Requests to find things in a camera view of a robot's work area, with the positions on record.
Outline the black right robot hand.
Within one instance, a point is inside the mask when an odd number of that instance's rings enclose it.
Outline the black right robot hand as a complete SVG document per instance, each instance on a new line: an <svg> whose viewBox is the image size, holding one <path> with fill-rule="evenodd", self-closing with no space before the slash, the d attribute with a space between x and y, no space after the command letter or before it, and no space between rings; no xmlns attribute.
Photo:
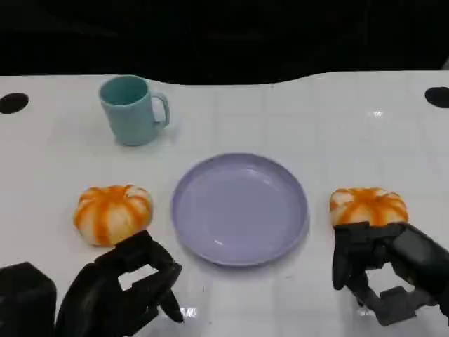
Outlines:
<svg viewBox="0 0 449 337"><path fill-rule="evenodd" d="M347 287L357 303L375 313L382 326L415 317L423 306L439 306L448 314L448 251L409 223L373 227L369 222L336 225L333 287ZM391 264L397 276L412 285L376 294L367 270Z"/></svg>

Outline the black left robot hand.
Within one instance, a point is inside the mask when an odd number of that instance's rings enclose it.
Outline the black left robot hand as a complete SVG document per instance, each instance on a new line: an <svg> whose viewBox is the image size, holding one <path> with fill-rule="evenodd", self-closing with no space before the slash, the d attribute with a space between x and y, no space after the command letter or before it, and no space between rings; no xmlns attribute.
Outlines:
<svg viewBox="0 0 449 337"><path fill-rule="evenodd" d="M89 263L61 303L55 336L134 336L160 311L182 323L172 291L182 267L141 231Z"/></svg>

